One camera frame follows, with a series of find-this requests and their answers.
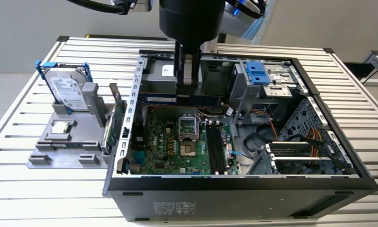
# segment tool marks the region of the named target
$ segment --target metal case frame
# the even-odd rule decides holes
[[[172,59],[173,53],[141,51],[139,58],[132,96],[139,94],[141,73],[145,69],[147,57]],[[236,55],[208,54],[205,60],[236,61],[237,58],[257,60],[263,57],[239,57]],[[291,61],[296,74],[301,77],[323,115],[329,123],[329,129],[336,134],[345,152],[354,164],[360,177],[273,177],[255,176],[232,178],[219,177],[132,177],[119,173],[129,165],[127,159],[121,169],[111,162],[105,180],[104,194],[112,195],[128,221],[140,220],[239,220],[239,219],[288,219],[320,218],[345,205],[364,198],[378,190],[362,161],[336,122],[329,108],[324,104],[320,92],[300,64],[297,58],[275,58]],[[131,100],[128,109],[135,113],[136,102]],[[127,114],[125,120],[132,121],[133,114]],[[131,129],[125,129],[120,140],[116,157],[128,155]],[[185,214],[181,203],[189,207]]]

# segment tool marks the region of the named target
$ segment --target sticker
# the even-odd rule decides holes
[[[272,80],[281,80],[280,76],[277,75],[271,75],[271,77],[272,77]]]
[[[165,98],[165,97],[147,97],[148,102],[164,102],[164,103],[176,103],[177,98]]]
[[[228,108],[228,111],[227,111],[227,115],[228,116],[232,116],[233,115],[233,112],[235,112],[235,109],[232,107]]]
[[[52,144],[52,147],[55,147],[55,148],[67,148],[68,146],[65,144]]]
[[[163,76],[173,77],[175,76],[175,65],[163,66]]]
[[[156,215],[195,214],[197,202],[153,202]]]
[[[55,77],[52,78],[52,83],[63,104],[72,110],[87,110],[87,104],[79,82],[72,78]]]

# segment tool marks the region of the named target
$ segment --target aluminum slotted table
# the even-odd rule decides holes
[[[117,82],[128,96],[139,50],[173,50],[171,41],[64,38],[44,61],[88,62],[99,94],[113,101],[108,88]],[[331,49],[220,44],[220,54],[296,57],[378,183],[378,102]],[[0,121],[0,226],[135,226],[112,199],[103,197],[105,169],[28,169],[25,163],[53,112],[53,97],[35,73]],[[378,192],[320,220],[267,223],[171,222],[156,225],[307,225],[378,227]]]

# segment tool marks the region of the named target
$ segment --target white wall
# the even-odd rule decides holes
[[[120,16],[65,0],[0,0],[0,72],[33,72],[60,35],[87,34],[164,37],[159,7]]]
[[[119,16],[65,0],[0,0],[0,72],[32,72],[59,35],[85,34],[164,36],[159,8]],[[378,49],[378,0],[279,0],[263,44],[332,47],[361,61]]]
[[[331,47],[362,61],[378,50],[378,0],[280,0],[261,43]]]

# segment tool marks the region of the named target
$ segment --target motherboard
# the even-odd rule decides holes
[[[133,153],[132,174],[236,175],[236,156],[228,124],[201,122],[184,115],[175,121],[155,120],[147,149]]]

